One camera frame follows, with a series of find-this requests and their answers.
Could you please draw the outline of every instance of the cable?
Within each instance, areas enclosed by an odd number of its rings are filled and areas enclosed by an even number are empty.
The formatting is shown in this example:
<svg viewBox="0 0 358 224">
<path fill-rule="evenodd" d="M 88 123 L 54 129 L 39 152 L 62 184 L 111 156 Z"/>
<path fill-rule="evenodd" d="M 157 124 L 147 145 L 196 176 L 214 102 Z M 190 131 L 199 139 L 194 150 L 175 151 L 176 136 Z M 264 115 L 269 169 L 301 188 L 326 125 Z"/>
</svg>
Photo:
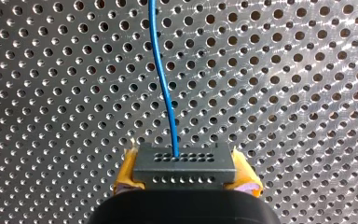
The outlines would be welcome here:
<svg viewBox="0 0 358 224">
<path fill-rule="evenodd" d="M 170 122 L 171 139 L 172 139 L 172 154 L 174 157 L 179 156 L 178 134 L 175 124 L 175 112 L 172 108 L 170 91 L 168 90 L 167 79 L 164 74 L 161 57 L 159 55 L 157 25 L 156 25 L 156 0 L 149 0 L 149 20 L 150 20 L 150 38 L 152 42 L 153 54 L 155 58 L 156 68 L 159 77 L 159 84 L 161 85 L 162 94 L 164 96 L 165 105 L 168 111 L 168 120 Z"/>
</svg>

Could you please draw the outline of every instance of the wire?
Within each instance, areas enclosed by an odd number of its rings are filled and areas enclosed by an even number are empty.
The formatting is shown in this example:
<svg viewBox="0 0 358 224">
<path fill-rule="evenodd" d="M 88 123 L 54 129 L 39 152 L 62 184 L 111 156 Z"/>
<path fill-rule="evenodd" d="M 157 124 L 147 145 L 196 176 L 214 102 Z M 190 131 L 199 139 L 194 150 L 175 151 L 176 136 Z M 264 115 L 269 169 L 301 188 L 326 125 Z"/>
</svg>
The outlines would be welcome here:
<svg viewBox="0 0 358 224">
<path fill-rule="evenodd" d="M 153 54 L 155 58 L 156 68 L 159 77 L 159 84 L 161 85 L 162 94 L 164 96 L 165 105 L 168 111 L 168 120 L 170 122 L 171 139 L 172 139 L 172 154 L 174 157 L 179 156 L 178 134 L 175 124 L 175 112 L 172 108 L 170 91 L 168 90 L 167 79 L 164 74 L 161 57 L 159 55 L 157 25 L 156 25 L 156 0 L 149 0 L 149 20 L 150 20 L 150 38 L 152 42 Z"/>
</svg>

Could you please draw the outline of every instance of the black device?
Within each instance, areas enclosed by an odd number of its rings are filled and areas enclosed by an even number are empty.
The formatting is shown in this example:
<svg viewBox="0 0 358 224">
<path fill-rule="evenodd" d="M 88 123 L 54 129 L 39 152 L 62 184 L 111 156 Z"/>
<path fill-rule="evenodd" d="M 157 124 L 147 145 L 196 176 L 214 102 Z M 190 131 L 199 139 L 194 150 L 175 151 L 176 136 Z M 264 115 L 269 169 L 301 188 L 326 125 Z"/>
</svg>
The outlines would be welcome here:
<svg viewBox="0 0 358 224">
<path fill-rule="evenodd" d="M 102 203 L 89 224 L 280 224 L 247 193 L 223 189 L 133 190 Z"/>
</svg>

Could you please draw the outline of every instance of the metal mesh background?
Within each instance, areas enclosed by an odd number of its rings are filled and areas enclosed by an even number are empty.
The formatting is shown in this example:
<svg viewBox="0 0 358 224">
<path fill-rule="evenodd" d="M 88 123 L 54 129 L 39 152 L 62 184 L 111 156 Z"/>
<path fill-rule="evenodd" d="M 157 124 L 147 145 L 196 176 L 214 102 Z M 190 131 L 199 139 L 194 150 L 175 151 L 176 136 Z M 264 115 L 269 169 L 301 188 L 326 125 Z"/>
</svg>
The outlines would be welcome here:
<svg viewBox="0 0 358 224">
<path fill-rule="evenodd" d="M 0 223 L 86 223 L 170 144 L 147 0 L 0 0 Z M 358 1 L 158 2 L 180 145 L 229 142 L 282 223 L 358 223 Z"/>
</svg>

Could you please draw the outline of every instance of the metal surface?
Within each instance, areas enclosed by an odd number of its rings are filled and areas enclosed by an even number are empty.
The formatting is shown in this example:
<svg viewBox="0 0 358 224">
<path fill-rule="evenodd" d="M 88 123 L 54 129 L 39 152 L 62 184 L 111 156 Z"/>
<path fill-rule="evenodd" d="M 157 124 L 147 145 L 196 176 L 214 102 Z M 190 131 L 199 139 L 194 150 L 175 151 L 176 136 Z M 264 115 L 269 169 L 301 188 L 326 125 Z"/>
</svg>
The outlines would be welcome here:
<svg viewBox="0 0 358 224">
<path fill-rule="evenodd" d="M 147 189 L 222 189 L 235 180 L 235 166 L 228 144 L 208 148 L 181 147 L 173 157 L 166 147 L 143 143 L 136 156 L 133 178 Z"/>
<path fill-rule="evenodd" d="M 145 0 L 0 0 L 0 223 L 85 223 L 170 143 Z M 358 223 L 358 1 L 158 3 L 180 145 L 228 141 L 283 223 Z"/>
</svg>

